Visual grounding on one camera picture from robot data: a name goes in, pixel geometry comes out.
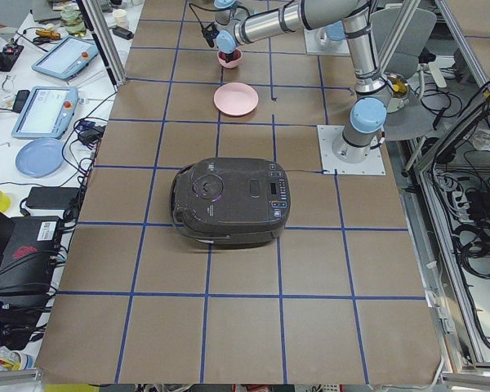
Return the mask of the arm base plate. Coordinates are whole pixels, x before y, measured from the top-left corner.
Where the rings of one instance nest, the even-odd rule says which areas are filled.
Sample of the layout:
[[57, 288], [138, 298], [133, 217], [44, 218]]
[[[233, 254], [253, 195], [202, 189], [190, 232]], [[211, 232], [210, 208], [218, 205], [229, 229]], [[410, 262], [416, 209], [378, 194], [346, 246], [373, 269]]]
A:
[[384, 176], [381, 146], [376, 136], [369, 146], [354, 147], [343, 138], [344, 126], [318, 125], [318, 147], [322, 171], [329, 175]]
[[304, 38], [307, 55], [350, 56], [346, 40], [331, 40], [327, 36], [327, 29], [325, 27], [314, 30], [305, 29]]

